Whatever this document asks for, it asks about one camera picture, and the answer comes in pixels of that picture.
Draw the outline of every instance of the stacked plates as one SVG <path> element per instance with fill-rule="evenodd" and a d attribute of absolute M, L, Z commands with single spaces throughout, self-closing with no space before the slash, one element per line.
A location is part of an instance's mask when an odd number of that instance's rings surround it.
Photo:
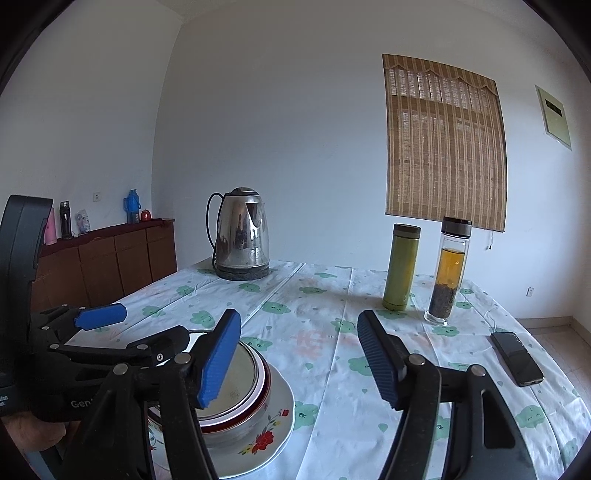
<path fill-rule="evenodd" d="M 192 331 L 185 351 L 206 332 Z M 239 342 L 217 399 L 196 411 L 218 476 L 242 475 L 278 454 L 293 429 L 293 408 L 293 394 L 281 374 Z M 158 407 L 149 410 L 148 427 L 152 459 L 168 469 Z"/>

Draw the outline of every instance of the wooden cabinet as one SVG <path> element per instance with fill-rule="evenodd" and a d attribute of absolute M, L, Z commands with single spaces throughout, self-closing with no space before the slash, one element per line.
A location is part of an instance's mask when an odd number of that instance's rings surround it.
<path fill-rule="evenodd" d="M 31 311 L 113 303 L 177 271 L 174 221 L 116 225 L 44 245 Z"/>

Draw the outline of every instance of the electric kettle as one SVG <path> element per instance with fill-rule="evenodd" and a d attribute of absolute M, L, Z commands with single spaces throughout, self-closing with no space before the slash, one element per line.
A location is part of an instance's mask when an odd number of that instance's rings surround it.
<path fill-rule="evenodd" d="M 215 244 L 209 233 L 209 205 L 222 199 L 217 212 Z M 239 187 L 222 195 L 212 193 L 207 201 L 207 237 L 213 248 L 212 264 L 226 280 L 256 280 L 269 274 L 269 232 L 265 204 L 253 189 Z"/>

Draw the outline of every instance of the window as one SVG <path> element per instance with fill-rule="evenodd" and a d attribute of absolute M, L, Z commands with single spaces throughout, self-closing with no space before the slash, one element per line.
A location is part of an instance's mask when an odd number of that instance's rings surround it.
<path fill-rule="evenodd" d="M 505 134 L 496 83 L 467 70 L 383 55 L 387 215 L 452 216 L 505 230 Z"/>

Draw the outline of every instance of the red flower pattern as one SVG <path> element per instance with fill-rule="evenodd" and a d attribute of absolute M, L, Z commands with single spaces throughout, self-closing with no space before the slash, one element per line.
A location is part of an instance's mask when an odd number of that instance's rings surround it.
<path fill-rule="evenodd" d="M 279 417 L 287 417 L 289 414 L 290 414 L 290 411 L 285 409 L 285 410 L 280 410 L 273 417 L 271 417 L 269 415 L 268 416 L 269 422 L 267 423 L 267 426 L 263 429 L 261 434 L 256 437 L 254 442 L 247 445 L 246 448 L 240 450 L 239 453 L 242 455 L 246 455 L 247 453 L 252 453 L 253 455 L 256 455 L 256 453 L 259 450 L 265 450 L 267 448 L 267 446 L 272 444 L 273 441 L 275 440 L 273 438 L 273 428 L 281 423 L 279 421 Z"/>
<path fill-rule="evenodd" d="M 265 450 L 267 445 L 273 443 L 273 440 L 273 432 L 267 430 L 266 432 L 261 433 L 258 437 L 256 437 L 255 444 L 252 447 L 252 453 L 256 453 L 259 450 Z"/>

